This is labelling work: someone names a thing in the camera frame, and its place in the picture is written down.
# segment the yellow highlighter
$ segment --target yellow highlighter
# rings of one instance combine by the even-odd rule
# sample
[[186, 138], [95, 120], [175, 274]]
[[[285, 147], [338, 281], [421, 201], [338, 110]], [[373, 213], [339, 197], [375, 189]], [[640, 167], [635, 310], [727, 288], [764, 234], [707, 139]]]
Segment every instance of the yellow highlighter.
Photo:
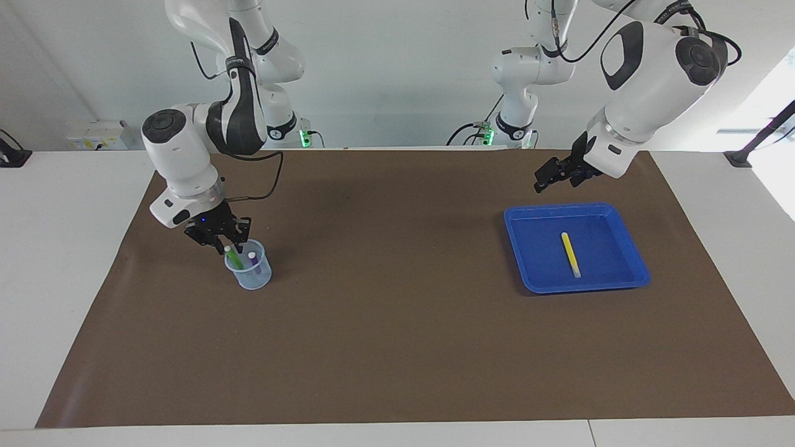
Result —
[[560, 238], [563, 239], [563, 246], [566, 247], [568, 262], [572, 264], [572, 272], [574, 272], [574, 278], [577, 279], [582, 278], [583, 274], [580, 273], [580, 264], [577, 263], [577, 257], [574, 255], [574, 247], [572, 247], [572, 241], [568, 238], [568, 233], [561, 234]]

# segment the marker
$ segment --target marker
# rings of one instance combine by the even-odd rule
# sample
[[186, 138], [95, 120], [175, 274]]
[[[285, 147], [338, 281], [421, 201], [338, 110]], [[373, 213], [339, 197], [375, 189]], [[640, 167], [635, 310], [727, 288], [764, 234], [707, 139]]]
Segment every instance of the marker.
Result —
[[256, 274], [261, 274], [262, 273], [262, 269], [259, 268], [259, 265], [258, 265], [259, 264], [259, 260], [257, 259], [257, 254], [254, 253], [253, 251], [249, 251], [249, 259], [251, 261], [251, 266], [252, 267], [257, 267], [256, 269], [254, 269], [254, 272]]
[[236, 269], [243, 270], [243, 263], [240, 262], [240, 257], [238, 257], [238, 254], [232, 250], [232, 247], [227, 245], [223, 248], [223, 251], [227, 254], [229, 262], [231, 262]]
[[574, 272], [574, 278], [580, 279], [583, 277], [583, 274], [580, 273], [580, 264], [577, 263], [577, 257], [574, 255], [574, 247], [572, 247], [572, 241], [568, 238], [568, 233], [563, 233], [560, 235], [563, 239], [563, 246], [566, 247], [566, 255], [568, 255], [568, 263], [572, 264], [572, 272]]

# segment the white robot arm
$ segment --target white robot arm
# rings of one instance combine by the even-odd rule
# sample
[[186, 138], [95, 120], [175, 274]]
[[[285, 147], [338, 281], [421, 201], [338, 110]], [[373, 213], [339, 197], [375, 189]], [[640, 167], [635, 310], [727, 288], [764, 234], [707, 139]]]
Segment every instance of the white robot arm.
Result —
[[[727, 38], [707, 31], [686, 0], [593, 1], [636, 19], [602, 51], [603, 74], [615, 95], [574, 143], [571, 157], [554, 158], [536, 172], [538, 192], [562, 180], [578, 186], [602, 173], [621, 177], [643, 143], [692, 107], [727, 67]], [[569, 60], [563, 50], [577, 2], [536, 0], [528, 17], [538, 45], [508, 50], [495, 61], [494, 77], [506, 94], [492, 126], [495, 144], [524, 147], [537, 107], [529, 87], [562, 83], [573, 74], [581, 58]], [[697, 28], [675, 25], [684, 14]]]
[[[304, 65], [297, 50], [280, 39], [264, 18], [258, 2], [166, 0], [165, 6], [177, 30], [223, 55], [231, 91], [224, 101], [178, 105], [144, 122], [146, 151], [168, 185], [149, 210], [166, 227], [187, 223], [185, 234], [222, 254], [219, 236], [239, 247], [248, 240], [251, 219], [232, 214], [223, 178], [211, 164], [207, 148], [232, 157], [257, 153], [273, 133], [262, 111], [257, 73], [265, 73], [269, 82], [286, 82], [300, 78]], [[253, 54], [261, 69], [256, 68]], [[285, 97], [266, 97], [266, 101], [278, 103], [274, 110], [281, 113]], [[285, 124], [289, 121], [297, 121], [295, 114], [290, 113]]]
[[[578, 1], [560, 0], [556, 3], [564, 48]], [[502, 109], [490, 123], [494, 130], [492, 144], [527, 147], [532, 134], [530, 127], [538, 108], [538, 97], [530, 88], [533, 85], [562, 84], [574, 75], [574, 64], [559, 58], [555, 49], [551, 2], [535, 0], [532, 9], [527, 17], [530, 36], [537, 45], [507, 49], [497, 55], [491, 65], [491, 75], [505, 93]]]

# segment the white table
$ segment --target white table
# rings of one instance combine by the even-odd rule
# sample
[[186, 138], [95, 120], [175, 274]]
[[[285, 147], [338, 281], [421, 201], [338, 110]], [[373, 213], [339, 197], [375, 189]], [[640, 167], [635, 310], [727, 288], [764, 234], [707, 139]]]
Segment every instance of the white table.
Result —
[[[795, 222], [720, 154], [654, 158], [795, 393]], [[143, 152], [0, 170], [0, 445], [795, 445], [795, 417], [31, 430], [152, 172]]]

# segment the brown paper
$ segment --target brown paper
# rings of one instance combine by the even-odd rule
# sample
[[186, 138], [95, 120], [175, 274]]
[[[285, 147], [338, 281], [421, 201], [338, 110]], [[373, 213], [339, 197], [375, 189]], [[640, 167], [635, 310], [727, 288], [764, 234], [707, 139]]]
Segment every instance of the brown paper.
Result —
[[[793, 399], [651, 156], [537, 195], [546, 151], [292, 152], [254, 218], [273, 280], [162, 227], [155, 177], [38, 427], [699, 418]], [[274, 165], [214, 156], [231, 196]], [[534, 296], [503, 212], [606, 201], [652, 275]]]

